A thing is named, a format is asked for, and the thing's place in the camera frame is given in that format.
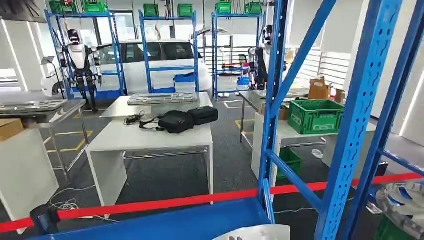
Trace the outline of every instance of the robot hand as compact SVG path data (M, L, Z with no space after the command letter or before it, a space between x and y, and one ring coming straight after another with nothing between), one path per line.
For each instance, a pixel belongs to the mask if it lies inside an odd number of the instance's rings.
M102 75L97 76L97 83L100 85L100 87L102 86L102 83L103 83Z

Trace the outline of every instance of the red barrier rope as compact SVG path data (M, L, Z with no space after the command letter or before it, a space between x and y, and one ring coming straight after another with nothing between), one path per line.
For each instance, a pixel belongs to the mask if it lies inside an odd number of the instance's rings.
M399 181L407 180L416 180L423 178L417 173L404 173L397 175L388 175L388 176L376 176L373 180L373 184L384 184L384 183L393 183ZM359 179L355 178L352 180L352 186L357 186L359 184ZM327 182L314 182L308 183L307 186L312 191L322 191L327 187ZM273 195L282 195L282 194L293 194L298 193L299 190L294 185L284 185L276 186L270 189L271 194ZM242 191L232 191L232 192L223 192L213 195L198 195L190 196L183 198L174 198L168 200L159 200L159 201L144 201L144 202L134 202L119 204L114 206L97 206L97 207L88 207L88 208L79 208L74 210L58 210L57 214L60 220L70 220L81 217L88 216L100 216L100 215L112 215L112 214L124 214L124 213L134 213L142 212L148 210L158 210L158 209L168 209L175 207L183 207L189 205L198 205L206 204L210 202L224 202L230 200L252 198L257 195L257 189L249 189ZM9 221L0 223L0 233L6 233L15 231L17 229L33 227L34 223L30 217L26 217L16 221Z

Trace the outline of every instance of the green storage bin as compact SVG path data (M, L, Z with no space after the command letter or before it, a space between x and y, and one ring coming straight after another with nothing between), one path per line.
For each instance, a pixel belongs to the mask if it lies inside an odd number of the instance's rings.
M101 0L83 0L82 10L84 11L84 13L106 13L108 11L108 4Z
M294 100L288 111L288 124L299 134L338 133L345 107L337 102Z
M178 17L191 17L193 15L192 4L178 4Z
M220 0L215 4L215 12L219 14L231 14L231 1Z
M157 4L143 4L145 17L159 17L159 7Z
M399 229L390 219L386 216L381 220L377 232L374 235L375 240L414 240L412 236L408 235L403 230Z
M65 5L61 1L50 1L48 2L51 12L53 14L76 14L77 6L75 3L71 3L69 5Z
M299 173L302 167L302 159L289 147L282 147L279 151L279 158L282 159L296 174ZM281 172L280 169L277 171L277 180L285 179L286 175Z
M258 1L251 1L244 6L245 14L261 14L262 3Z

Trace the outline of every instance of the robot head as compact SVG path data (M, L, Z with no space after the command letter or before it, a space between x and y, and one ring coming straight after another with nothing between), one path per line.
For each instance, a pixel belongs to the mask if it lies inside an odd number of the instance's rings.
M77 30L75 30L75 29L69 29L67 31L67 37L69 38L70 42L73 45L79 45L79 44L81 44L80 34L78 33Z

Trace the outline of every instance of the robot leg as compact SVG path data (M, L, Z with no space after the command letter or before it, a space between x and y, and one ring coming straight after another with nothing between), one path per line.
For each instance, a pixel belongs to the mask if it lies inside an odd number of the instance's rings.
M83 73L76 72L75 78L76 78L76 88L79 90L79 93L81 93L82 98L85 100L85 106L90 107L90 102L86 93L86 85L84 84Z
M88 87L88 91L90 92L92 111L97 112L98 110L96 107L96 97L95 97L96 84L94 83L93 73L91 71L88 71L85 73L85 80L87 80L87 87Z

